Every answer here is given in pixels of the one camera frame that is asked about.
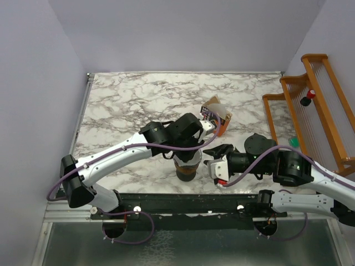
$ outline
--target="cable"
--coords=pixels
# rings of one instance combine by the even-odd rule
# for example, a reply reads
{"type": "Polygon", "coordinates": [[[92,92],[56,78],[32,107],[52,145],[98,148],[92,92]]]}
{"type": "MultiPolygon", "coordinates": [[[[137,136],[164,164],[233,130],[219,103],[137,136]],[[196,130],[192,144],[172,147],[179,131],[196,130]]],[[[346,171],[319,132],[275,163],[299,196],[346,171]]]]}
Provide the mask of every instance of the cable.
{"type": "MultiPolygon", "coordinates": [[[[137,213],[135,211],[128,211],[128,212],[117,212],[117,213],[109,213],[109,212],[102,212],[103,214],[109,215],[109,216],[116,216],[116,215],[125,215],[125,214],[133,214],[133,213],[137,213]]],[[[152,217],[146,213],[146,212],[142,212],[140,211],[139,213],[145,215],[148,217],[150,223],[151,223],[151,231],[149,236],[147,236],[146,238],[144,238],[143,240],[137,241],[137,242],[128,242],[128,241],[123,241],[123,240],[118,240],[118,239],[114,239],[114,238],[109,238],[106,233],[105,230],[103,229],[103,234],[105,235],[104,240],[106,238],[110,239],[113,242],[117,242],[117,243],[121,243],[121,244],[127,244],[127,245],[139,245],[139,244],[143,244],[144,242],[147,242],[150,238],[152,238],[153,234],[154,234],[154,221],[152,219],[152,217]]]]}
{"type": "MultiPolygon", "coordinates": [[[[282,192],[282,191],[292,194],[292,192],[288,191],[288,190],[279,190],[279,192],[282,192]]],[[[308,215],[307,215],[307,213],[305,213],[305,223],[304,223],[302,229],[292,237],[287,237],[287,238],[280,238],[280,237],[273,237],[273,236],[270,237],[270,236],[266,236],[266,235],[262,234],[255,226],[254,226],[254,229],[259,233],[260,236],[267,238],[268,240],[284,242],[284,241],[294,240],[294,239],[300,237],[301,235],[303,235],[303,233],[306,231],[307,226],[308,226],[308,215]]]]}
{"type": "Polygon", "coordinates": [[[256,177],[256,179],[262,180],[263,174],[261,174],[260,176],[258,176],[257,174],[254,174],[254,176],[256,177]]]}
{"type": "Polygon", "coordinates": [[[306,155],[304,155],[303,153],[297,151],[296,149],[289,147],[289,146],[284,146],[284,145],[277,145],[274,146],[268,150],[266,150],[263,154],[261,154],[252,164],[249,165],[249,167],[247,168],[247,170],[245,170],[244,173],[242,173],[237,179],[235,179],[234,181],[227,183],[225,185],[223,185],[224,187],[230,187],[233,186],[235,184],[237,184],[239,181],[241,181],[266,155],[268,155],[270,152],[278,150],[278,149],[288,149],[291,151],[296,152],[297,154],[299,154],[300,156],[302,156],[302,158],[304,158],[307,162],[309,162],[316,170],[318,170],[318,172],[322,173],[324,176],[328,177],[331,181],[335,181],[347,188],[350,188],[351,190],[355,190],[355,187],[345,183],[339,179],[336,179],[335,177],[333,177],[332,175],[330,175],[329,173],[327,173],[326,171],[324,171],[323,169],[321,169],[318,165],[316,165],[316,163],[314,161],[312,161],[310,158],[308,158],[306,155]]]}
{"type": "Polygon", "coordinates": [[[170,156],[170,158],[167,158],[166,154],[162,154],[163,158],[166,160],[171,160],[172,158],[174,158],[175,153],[173,152],[173,154],[170,156]]]}
{"type": "MultiPolygon", "coordinates": [[[[211,113],[211,114],[214,114],[216,117],[217,117],[217,128],[216,128],[216,132],[215,134],[213,135],[212,138],[210,138],[207,142],[205,142],[204,144],[202,145],[199,145],[199,146],[195,146],[195,147],[189,147],[189,148],[181,148],[181,147],[173,147],[173,146],[166,146],[166,145],[161,145],[161,144],[155,144],[155,143],[137,143],[137,144],[130,144],[130,145],[127,145],[125,146],[124,148],[125,149],[130,149],[130,148],[135,148],[135,147],[156,147],[156,148],[162,148],[162,149],[168,149],[168,150],[173,150],[173,151],[195,151],[195,150],[199,150],[201,148],[204,148],[206,147],[207,145],[209,145],[211,142],[214,141],[214,139],[217,137],[217,134],[219,133],[220,131],[220,128],[221,128],[221,119],[220,117],[215,114],[214,112],[202,112],[202,114],[208,114],[208,113],[211,113]]],[[[97,157],[89,162],[86,163],[87,166],[90,166],[108,156],[111,156],[113,154],[116,154],[117,152],[120,152],[120,151],[123,151],[123,148],[120,147],[120,148],[117,148],[113,151],[110,151],[108,152],[107,154],[104,154],[104,155],[101,155],[100,157],[97,157]]],[[[47,194],[47,201],[63,201],[63,200],[66,200],[67,198],[66,197],[59,197],[59,198],[51,198],[51,195],[53,193],[54,190],[56,190],[58,188],[58,186],[60,186],[60,184],[62,184],[62,182],[64,180],[66,180],[69,176],[71,176],[72,174],[80,171],[84,169],[84,165],[82,166],[79,166],[73,170],[71,170],[70,172],[68,172],[67,174],[65,174],[63,177],[61,177],[56,183],[55,185],[50,188],[48,194],[47,194]]]]}

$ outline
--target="cardboard box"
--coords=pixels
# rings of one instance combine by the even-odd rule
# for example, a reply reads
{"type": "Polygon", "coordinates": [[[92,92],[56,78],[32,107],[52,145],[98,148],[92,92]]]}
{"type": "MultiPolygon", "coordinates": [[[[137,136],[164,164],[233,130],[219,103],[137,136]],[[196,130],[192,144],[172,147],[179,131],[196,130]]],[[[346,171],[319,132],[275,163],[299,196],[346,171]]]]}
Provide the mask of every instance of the cardboard box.
{"type": "MultiPolygon", "coordinates": [[[[210,100],[208,100],[207,102],[205,102],[204,104],[202,104],[201,106],[201,112],[206,112],[206,111],[212,111],[214,113],[217,113],[221,119],[221,128],[220,128],[220,132],[218,133],[218,137],[222,136],[223,133],[226,131],[229,122],[232,119],[232,113],[228,112],[227,110],[225,111],[218,111],[218,109],[225,109],[225,107],[221,104],[220,108],[216,108],[215,104],[220,104],[221,101],[218,98],[218,95],[213,96],[210,100]]],[[[211,113],[209,114],[204,114],[204,118],[203,120],[209,120],[211,121],[215,126],[217,126],[217,117],[211,113]]]]}

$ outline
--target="wooden shelf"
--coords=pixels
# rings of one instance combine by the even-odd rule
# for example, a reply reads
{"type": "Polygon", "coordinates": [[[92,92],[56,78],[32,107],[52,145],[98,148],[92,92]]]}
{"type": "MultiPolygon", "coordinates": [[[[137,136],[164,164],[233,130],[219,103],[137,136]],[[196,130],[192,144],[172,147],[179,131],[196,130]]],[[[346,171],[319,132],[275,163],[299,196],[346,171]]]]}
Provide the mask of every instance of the wooden shelf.
{"type": "Polygon", "coordinates": [[[355,139],[353,112],[330,66],[328,56],[306,54],[301,60],[306,69],[305,74],[282,77],[280,83],[283,93],[263,96],[271,136],[277,141],[268,101],[284,100],[301,151],[342,176],[350,175],[355,172],[355,143],[352,146],[351,141],[355,139]],[[314,90],[316,96],[310,106],[304,107],[300,100],[309,90],[314,90]]]}

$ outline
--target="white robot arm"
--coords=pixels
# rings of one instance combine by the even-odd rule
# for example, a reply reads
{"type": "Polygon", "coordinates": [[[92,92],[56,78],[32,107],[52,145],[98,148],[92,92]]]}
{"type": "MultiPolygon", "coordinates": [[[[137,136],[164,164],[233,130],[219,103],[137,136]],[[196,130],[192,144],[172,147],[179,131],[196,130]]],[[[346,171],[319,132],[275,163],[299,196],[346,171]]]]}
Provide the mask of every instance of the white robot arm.
{"type": "Polygon", "coordinates": [[[214,130],[215,126],[211,122],[199,120],[188,113],[176,121],[150,122],[131,138],[97,154],[77,160],[72,155],[62,158],[60,176],[74,171],[63,181],[69,206],[76,208],[90,204],[104,212],[114,210],[119,205],[117,192],[98,185],[101,178],[132,162],[158,154],[164,156],[171,150],[179,150],[176,156],[184,165],[188,165],[199,145],[203,146],[203,138],[214,130]]]}
{"type": "Polygon", "coordinates": [[[235,185],[247,172],[259,180],[263,175],[273,175],[273,181],[283,186],[309,188],[318,194],[294,195],[262,190],[258,194],[262,208],[276,213],[318,213],[355,226],[355,182],[325,169],[310,158],[303,158],[297,151],[280,150],[275,141],[258,134],[250,136],[244,146],[246,153],[225,144],[204,150],[214,157],[205,164],[216,185],[235,185]],[[243,174],[230,182],[235,173],[243,174]]]}

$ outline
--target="marble table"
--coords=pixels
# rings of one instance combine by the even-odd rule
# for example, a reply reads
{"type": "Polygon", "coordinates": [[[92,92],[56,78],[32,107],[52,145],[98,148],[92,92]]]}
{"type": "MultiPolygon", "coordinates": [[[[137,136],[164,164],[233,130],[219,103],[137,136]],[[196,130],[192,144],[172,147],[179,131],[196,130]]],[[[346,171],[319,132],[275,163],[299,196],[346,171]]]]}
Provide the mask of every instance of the marble table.
{"type": "MultiPolygon", "coordinates": [[[[282,91],[280,74],[201,74],[201,73],[104,73],[96,74],[74,149],[79,158],[99,152],[129,138],[151,120],[176,120],[182,114],[198,115],[200,106],[218,94],[233,114],[223,136],[207,149],[233,144],[244,152],[244,141],[254,132],[270,137],[263,94],[282,91]]],[[[279,142],[293,136],[284,103],[272,106],[279,142]]],[[[210,158],[204,155],[203,160],[210,158]]],[[[262,189],[278,191],[271,176],[258,181],[247,175],[230,188],[216,187],[201,164],[191,182],[180,181],[172,161],[161,155],[132,163],[113,172],[99,184],[119,192],[130,193],[257,193],[262,189]]],[[[291,188],[295,193],[312,193],[291,188]]]]}

